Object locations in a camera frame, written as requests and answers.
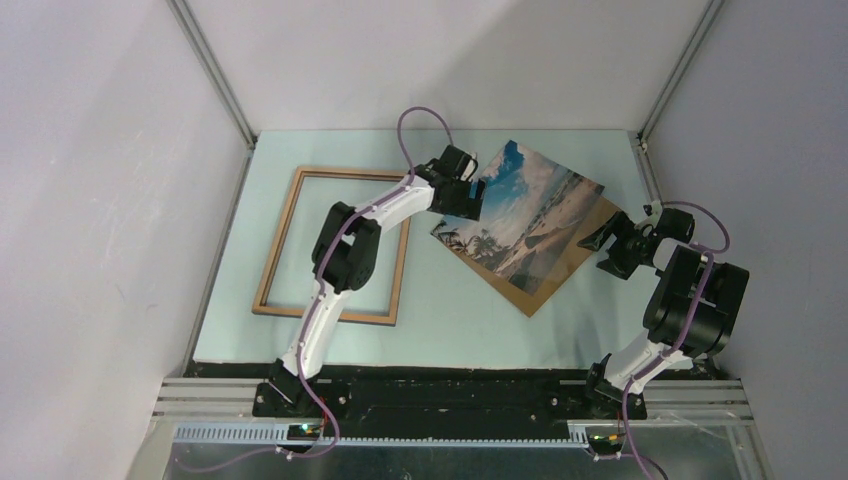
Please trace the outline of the beach photo print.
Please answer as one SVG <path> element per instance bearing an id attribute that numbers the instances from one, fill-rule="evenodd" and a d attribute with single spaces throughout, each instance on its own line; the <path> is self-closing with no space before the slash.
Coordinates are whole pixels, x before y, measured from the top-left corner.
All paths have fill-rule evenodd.
<path id="1" fill-rule="evenodd" d="M 516 285 L 521 255 L 576 226 L 604 197 L 603 185 L 513 140 L 479 178 L 487 184 L 480 219 L 446 215 L 431 234 Z"/>

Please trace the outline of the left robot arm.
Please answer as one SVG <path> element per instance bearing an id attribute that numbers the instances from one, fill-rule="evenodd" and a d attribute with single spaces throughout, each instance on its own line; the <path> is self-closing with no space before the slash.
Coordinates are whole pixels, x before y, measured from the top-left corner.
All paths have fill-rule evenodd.
<path id="1" fill-rule="evenodd" d="M 290 415 L 304 416 L 318 401 L 309 380 L 323 367 L 349 297 L 371 279 L 382 235 L 425 211 L 477 221 L 486 189 L 485 181 L 472 178 L 478 166 L 475 155 L 447 145 L 440 157 L 411 167 L 376 198 L 330 208 L 312 251 L 312 295 L 300 331 L 268 379 Z"/>

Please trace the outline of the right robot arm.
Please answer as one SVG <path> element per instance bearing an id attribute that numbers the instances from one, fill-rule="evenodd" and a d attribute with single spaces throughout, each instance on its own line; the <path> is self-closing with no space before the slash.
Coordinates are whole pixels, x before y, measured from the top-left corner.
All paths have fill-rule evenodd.
<path id="1" fill-rule="evenodd" d="M 647 383 L 686 359 L 720 353 L 728 344 L 750 279 L 748 270 L 720 263 L 730 236 L 718 248 L 695 241 L 695 211 L 715 216 L 687 201 L 654 201 L 636 223 L 624 212 L 581 239 L 579 247 L 606 258 L 599 269 L 627 280 L 641 266 L 659 282 L 643 315 L 643 331 L 624 349 L 606 355 L 589 370 L 581 392 L 585 411 L 606 418 L 636 399 Z"/>

